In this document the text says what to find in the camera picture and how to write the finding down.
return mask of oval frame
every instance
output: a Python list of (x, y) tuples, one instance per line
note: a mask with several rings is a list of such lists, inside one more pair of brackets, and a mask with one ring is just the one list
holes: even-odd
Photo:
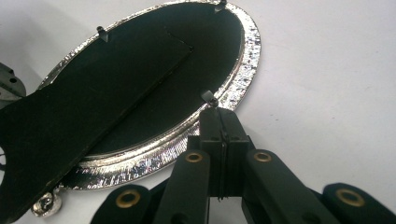
[[(212, 5), (219, 3), (219, 1), (208, 0), (168, 2), (149, 7), (116, 21), (109, 25), (106, 30), (114, 29), (124, 22), (160, 7), (188, 2)], [(261, 53), (261, 38), (255, 22), (242, 8), (227, 3), (223, 10), (231, 11), (240, 20), (243, 36), (239, 58), (236, 59), (230, 75), (227, 76), (214, 95), (219, 99), (219, 107), (234, 110), (247, 93), (248, 87), (256, 74)], [(98, 38), (98, 34), (92, 36), (67, 54), (44, 78), (38, 88), (42, 89), (50, 85), (80, 52)], [(137, 146), (123, 148), (122, 151), (115, 153), (84, 158), (64, 177), (60, 187), (67, 189), (109, 188), (161, 170), (163, 167), (172, 164), (177, 156), (186, 150), (189, 135), (199, 134), (199, 114), (206, 108), (208, 108), (208, 105), (201, 106), (176, 127)]]

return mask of black clip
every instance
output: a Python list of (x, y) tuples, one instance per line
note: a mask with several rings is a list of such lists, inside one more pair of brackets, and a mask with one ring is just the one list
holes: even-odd
[(215, 13), (222, 11), (227, 5), (227, 0), (220, 0), (220, 2), (215, 6)]
[(211, 91), (202, 91), (201, 92), (201, 98), (210, 106), (212, 107), (218, 107), (219, 106), (219, 100), (216, 99), (216, 97), (213, 95), (213, 92)]
[(108, 41), (107, 31), (102, 26), (98, 26), (96, 30), (98, 31), (99, 37), (107, 43)]

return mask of brass screw insert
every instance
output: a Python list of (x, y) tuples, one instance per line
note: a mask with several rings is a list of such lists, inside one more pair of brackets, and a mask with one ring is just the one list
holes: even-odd
[(198, 162), (202, 160), (202, 155), (199, 153), (192, 152), (186, 156), (186, 161), (189, 162)]
[[(132, 200), (125, 200), (125, 196), (134, 196)], [(134, 206), (140, 201), (140, 194), (135, 189), (127, 189), (117, 197), (116, 205), (120, 208), (129, 208)]]
[(335, 195), (341, 202), (355, 207), (364, 206), (364, 199), (355, 191), (350, 189), (338, 189)]
[(268, 154), (266, 152), (258, 152), (256, 154), (254, 154), (254, 159), (256, 161), (271, 161), (272, 157), (270, 154)]

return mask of white table surface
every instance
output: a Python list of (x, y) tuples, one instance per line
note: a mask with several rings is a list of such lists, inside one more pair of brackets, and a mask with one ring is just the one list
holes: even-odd
[[(162, 2), (3, 0), (0, 62), (31, 93), (98, 25)], [(257, 76), (236, 110), (256, 147), (311, 189), (348, 183), (396, 212), (396, 2), (231, 2), (262, 35)], [(135, 183), (151, 188), (170, 171)], [(89, 223), (111, 190), (69, 190), (57, 215), (28, 212), (17, 223)], [(240, 201), (212, 200), (210, 223), (246, 223)]]

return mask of black oval surface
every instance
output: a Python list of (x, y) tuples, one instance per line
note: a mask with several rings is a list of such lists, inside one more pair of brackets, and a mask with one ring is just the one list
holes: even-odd
[[(200, 96), (202, 90), (216, 92), (219, 89), (239, 57), (243, 29), (232, 12), (215, 13), (215, 7), (184, 3), (140, 15), (108, 31), (107, 43), (100, 38), (93, 41), (64, 68), (55, 82), (87, 64), (108, 73), (108, 78), (112, 78), (114, 72), (127, 75), (139, 63), (129, 58), (135, 36), (155, 35), (161, 30), (191, 46), (190, 57), (165, 81), (158, 83), (88, 156), (124, 150), (166, 132), (204, 103)], [(141, 48), (157, 50), (150, 46)], [(120, 85), (134, 87), (134, 83)]]

